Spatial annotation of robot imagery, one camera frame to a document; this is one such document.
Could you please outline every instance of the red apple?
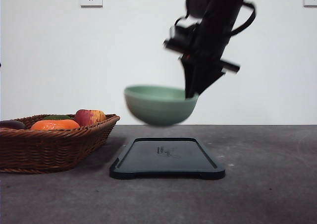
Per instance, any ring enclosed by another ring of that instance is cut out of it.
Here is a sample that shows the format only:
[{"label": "red apple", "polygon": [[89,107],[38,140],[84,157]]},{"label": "red apple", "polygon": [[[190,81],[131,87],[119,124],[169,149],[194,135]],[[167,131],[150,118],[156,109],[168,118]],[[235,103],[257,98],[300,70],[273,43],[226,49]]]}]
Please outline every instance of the red apple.
[{"label": "red apple", "polygon": [[80,126],[89,126],[105,119],[106,116],[103,111],[81,109],[76,112],[74,120]]}]

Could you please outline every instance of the green vegetable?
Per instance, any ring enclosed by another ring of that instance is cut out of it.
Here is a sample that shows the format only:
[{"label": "green vegetable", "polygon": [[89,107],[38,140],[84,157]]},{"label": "green vegetable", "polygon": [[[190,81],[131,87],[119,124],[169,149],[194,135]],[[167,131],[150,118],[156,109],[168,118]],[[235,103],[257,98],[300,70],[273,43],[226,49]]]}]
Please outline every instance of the green vegetable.
[{"label": "green vegetable", "polygon": [[73,120],[73,119],[67,115],[50,115],[50,116],[44,117],[42,120]]}]

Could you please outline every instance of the apple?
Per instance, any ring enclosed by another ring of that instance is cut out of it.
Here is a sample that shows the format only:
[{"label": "apple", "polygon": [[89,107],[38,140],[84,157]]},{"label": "apple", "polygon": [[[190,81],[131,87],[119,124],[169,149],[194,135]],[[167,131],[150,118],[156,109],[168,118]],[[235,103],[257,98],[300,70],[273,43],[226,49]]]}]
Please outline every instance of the apple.
[{"label": "apple", "polygon": [[0,121],[0,128],[25,129],[24,123],[15,120]]},{"label": "apple", "polygon": [[89,126],[105,119],[106,115],[103,111],[81,109],[76,112],[74,120],[80,126]]}]

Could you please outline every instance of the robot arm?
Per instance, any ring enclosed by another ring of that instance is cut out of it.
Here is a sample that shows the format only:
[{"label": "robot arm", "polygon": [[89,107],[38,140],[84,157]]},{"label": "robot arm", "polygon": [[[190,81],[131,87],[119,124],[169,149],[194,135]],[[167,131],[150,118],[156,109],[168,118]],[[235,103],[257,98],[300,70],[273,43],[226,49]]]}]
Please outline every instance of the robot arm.
[{"label": "robot arm", "polygon": [[[253,10],[251,17],[240,27],[232,30],[242,6]],[[225,74],[225,70],[238,72],[240,67],[221,60],[223,51],[232,36],[252,24],[256,9],[244,0],[186,0],[187,15],[179,18],[171,28],[166,48],[182,53],[181,62],[185,73],[186,97],[201,94]],[[201,19],[187,28],[178,26],[188,16]]]}]

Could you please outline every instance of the concrete surface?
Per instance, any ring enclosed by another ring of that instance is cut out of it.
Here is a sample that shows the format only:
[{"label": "concrete surface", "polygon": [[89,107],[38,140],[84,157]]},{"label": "concrete surface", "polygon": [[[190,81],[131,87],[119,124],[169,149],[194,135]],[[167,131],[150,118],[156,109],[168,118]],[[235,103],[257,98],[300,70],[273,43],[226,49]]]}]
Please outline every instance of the concrete surface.
[{"label": "concrete surface", "polygon": [[[196,137],[226,167],[220,180],[117,180],[132,137]],[[317,126],[117,125],[73,170],[0,173],[2,224],[316,224]]]}]

